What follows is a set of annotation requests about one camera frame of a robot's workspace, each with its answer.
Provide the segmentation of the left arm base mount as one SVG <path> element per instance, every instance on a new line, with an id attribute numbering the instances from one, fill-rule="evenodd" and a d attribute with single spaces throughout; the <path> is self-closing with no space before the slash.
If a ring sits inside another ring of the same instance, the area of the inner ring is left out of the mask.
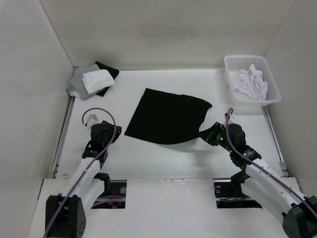
<path id="1" fill-rule="evenodd" d="M 105 191 L 96 199 L 92 209 L 124 209 L 127 180 L 110 180 Z"/>

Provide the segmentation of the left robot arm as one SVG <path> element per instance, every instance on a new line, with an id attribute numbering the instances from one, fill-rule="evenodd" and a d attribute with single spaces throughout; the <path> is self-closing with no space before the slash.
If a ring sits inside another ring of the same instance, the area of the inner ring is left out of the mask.
<path id="1" fill-rule="evenodd" d="M 86 123 L 90 130 L 80 164 L 67 186 L 46 201 L 45 238 L 81 238 L 86 229 L 86 213 L 98 197 L 111 192 L 108 174 L 101 173 L 108 157 L 107 149 L 122 128 L 106 121 Z"/>

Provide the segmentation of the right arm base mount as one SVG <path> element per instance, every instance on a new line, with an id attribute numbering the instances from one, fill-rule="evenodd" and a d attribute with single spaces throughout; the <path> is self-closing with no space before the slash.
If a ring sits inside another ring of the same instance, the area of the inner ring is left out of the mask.
<path id="1" fill-rule="evenodd" d="M 213 186 L 218 209 L 262 209 L 258 202 L 236 189 L 230 179 L 216 179 L 213 181 Z"/>

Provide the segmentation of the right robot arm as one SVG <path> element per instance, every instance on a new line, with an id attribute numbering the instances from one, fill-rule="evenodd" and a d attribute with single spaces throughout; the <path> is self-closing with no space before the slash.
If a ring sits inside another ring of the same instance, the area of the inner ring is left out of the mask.
<path id="1" fill-rule="evenodd" d="M 249 197 L 269 211 L 289 238 L 313 238 L 317 235 L 317 198 L 307 197 L 273 171 L 261 155 L 247 145 L 242 127 L 216 122 L 200 132 L 199 137 L 211 146 L 229 152 L 240 172 L 228 182 L 215 182 L 216 198 L 232 202 Z"/>

